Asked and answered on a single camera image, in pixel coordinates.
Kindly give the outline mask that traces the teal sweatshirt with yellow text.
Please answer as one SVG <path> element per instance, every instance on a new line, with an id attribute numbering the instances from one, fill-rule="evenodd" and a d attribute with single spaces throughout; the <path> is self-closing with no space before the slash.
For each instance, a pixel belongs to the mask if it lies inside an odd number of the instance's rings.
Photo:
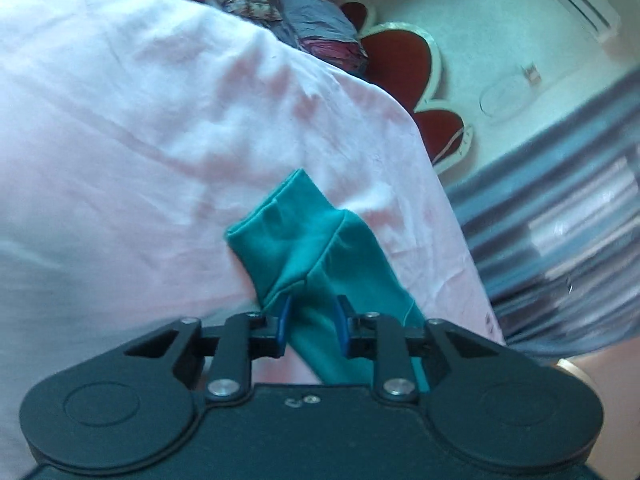
<path id="1" fill-rule="evenodd" d="M 373 232 L 353 212 L 333 207 L 304 170 L 230 226 L 226 240 L 262 310 L 291 297 L 288 342 L 324 384 L 362 384 L 372 374 L 370 361 L 342 356 L 333 321 L 337 297 L 359 314 L 387 314 L 406 327 L 424 322 Z"/>

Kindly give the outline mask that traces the grey-blue window curtain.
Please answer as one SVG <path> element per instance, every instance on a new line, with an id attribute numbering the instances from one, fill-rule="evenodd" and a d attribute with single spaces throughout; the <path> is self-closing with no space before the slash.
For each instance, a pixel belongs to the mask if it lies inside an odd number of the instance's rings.
<path id="1" fill-rule="evenodd" d="M 446 189 L 506 343 L 580 356 L 639 333 L 639 75 Z"/>

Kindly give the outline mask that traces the pink floral bed sheet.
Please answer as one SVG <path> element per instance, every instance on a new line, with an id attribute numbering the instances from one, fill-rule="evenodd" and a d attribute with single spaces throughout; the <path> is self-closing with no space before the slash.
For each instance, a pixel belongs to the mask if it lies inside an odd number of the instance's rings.
<path id="1" fill-rule="evenodd" d="M 190 0 L 1 0 L 1 474 L 43 378 L 249 309 L 224 234 L 296 169 L 367 222 L 423 316 L 502 333 L 408 113 Z"/>

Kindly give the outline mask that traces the red cream scalloped headboard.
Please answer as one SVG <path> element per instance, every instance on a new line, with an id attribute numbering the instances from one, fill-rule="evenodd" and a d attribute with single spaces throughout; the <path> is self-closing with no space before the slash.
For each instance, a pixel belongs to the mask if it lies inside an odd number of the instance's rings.
<path id="1" fill-rule="evenodd" d="M 436 174 L 462 162 L 474 130 L 460 107 L 436 96 L 444 62 L 433 36 L 406 22 L 378 23 L 374 7 L 363 0 L 344 3 L 341 11 L 369 58 L 367 80 L 410 113 Z"/>

